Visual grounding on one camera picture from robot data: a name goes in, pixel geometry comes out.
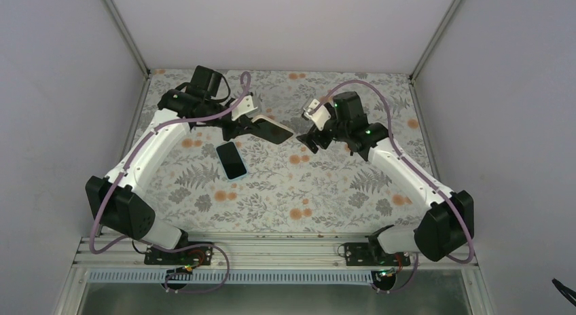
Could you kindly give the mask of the black phone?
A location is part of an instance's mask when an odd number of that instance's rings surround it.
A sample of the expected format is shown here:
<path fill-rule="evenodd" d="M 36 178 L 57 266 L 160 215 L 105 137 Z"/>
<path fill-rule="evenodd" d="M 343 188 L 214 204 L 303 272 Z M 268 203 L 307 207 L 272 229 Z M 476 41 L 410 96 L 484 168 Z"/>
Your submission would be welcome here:
<path fill-rule="evenodd" d="M 228 180 L 236 180 L 248 175 L 248 169 L 234 142 L 216 147 L 217 157 Z"/>

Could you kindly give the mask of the beige phone case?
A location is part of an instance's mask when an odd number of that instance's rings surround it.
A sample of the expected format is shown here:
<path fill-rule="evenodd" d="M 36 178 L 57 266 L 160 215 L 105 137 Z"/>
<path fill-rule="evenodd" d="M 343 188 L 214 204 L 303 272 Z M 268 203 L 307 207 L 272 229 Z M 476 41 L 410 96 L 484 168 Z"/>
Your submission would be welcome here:
<path fill-rule="evenodd" d="M 271 123 L 273 126 L 276 126 L 277 128 L 282 128 L 284 131 L 289 132 L 290 136 L 294 135 L 294 131 L 290 128 L 288 128 L 287 126 L 275 121 L 274 119 L 272 119 L 271 117 L 265 116 L 265 115 L 256 115 L 253 119 L 252 122 L 253 123 L 257 123 L 258 121 L 264 121 L 264 122 L 268 122 Z"/>

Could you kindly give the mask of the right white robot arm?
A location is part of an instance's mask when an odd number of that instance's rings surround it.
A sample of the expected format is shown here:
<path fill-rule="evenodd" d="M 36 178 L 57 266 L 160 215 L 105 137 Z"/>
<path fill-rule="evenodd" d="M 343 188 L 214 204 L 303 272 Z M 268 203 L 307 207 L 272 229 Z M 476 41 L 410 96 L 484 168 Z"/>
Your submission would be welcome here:
<path fill-rule="evenodd" d="M 449 256 L 474 236 L 473 198 L 455 192 L 419 166 L 381 123 L 371 123 L 356 92 L 334 96 L 332 103 L 312 99 L 303 118 L 312 128 L 298 140 L 316 153 L 331 142 L 345 142 L 352 154 L 382 171 L 418 207 L 416 225 L 388 225 L 369 236 L 368 257 L 385 265 L 396 253 L 420 253 L 431 261 Z"/>

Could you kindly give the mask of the black smartphone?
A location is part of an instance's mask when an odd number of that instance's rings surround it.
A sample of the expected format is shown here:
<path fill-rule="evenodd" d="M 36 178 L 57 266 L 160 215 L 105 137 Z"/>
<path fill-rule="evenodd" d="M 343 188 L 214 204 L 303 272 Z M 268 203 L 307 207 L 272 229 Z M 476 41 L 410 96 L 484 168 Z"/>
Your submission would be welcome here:
<path fill-rule="evenodd" d="M 257 129 L 253 134 L 269 143 L 280 145 L 292 137 L 289 135 L 289 132 L 284 131 L 282 128 L 277 128 L 271 123 L 258 121 L 254 124 L 257 125 Z"/>

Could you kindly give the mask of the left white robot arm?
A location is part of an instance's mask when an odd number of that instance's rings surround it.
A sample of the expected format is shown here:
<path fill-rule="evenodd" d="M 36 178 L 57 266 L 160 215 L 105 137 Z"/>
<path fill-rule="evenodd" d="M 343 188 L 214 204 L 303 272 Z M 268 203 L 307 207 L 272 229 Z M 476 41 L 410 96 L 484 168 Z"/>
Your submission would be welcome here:
<path fill-rule="evenodd" d="M 246 113 L 232 116 L 252 96 L 250 72 L 241 73 L 242 92 L 230 105 L 212 98 L 223 79 L 220 72 L 197 67 L 189 82 L 162 95 L 146 131 L 121 161 L 105 176 L 90 177 L 86 194 L 94 216 L 92 254 L 130 238 L 162 251 L 173 264 L 187 259 L 192 247 L 187 232 L 160 218 L 143 195 L 171 149 L 198 124 L 221 128 L 228 138 L 257 129 Z"/>

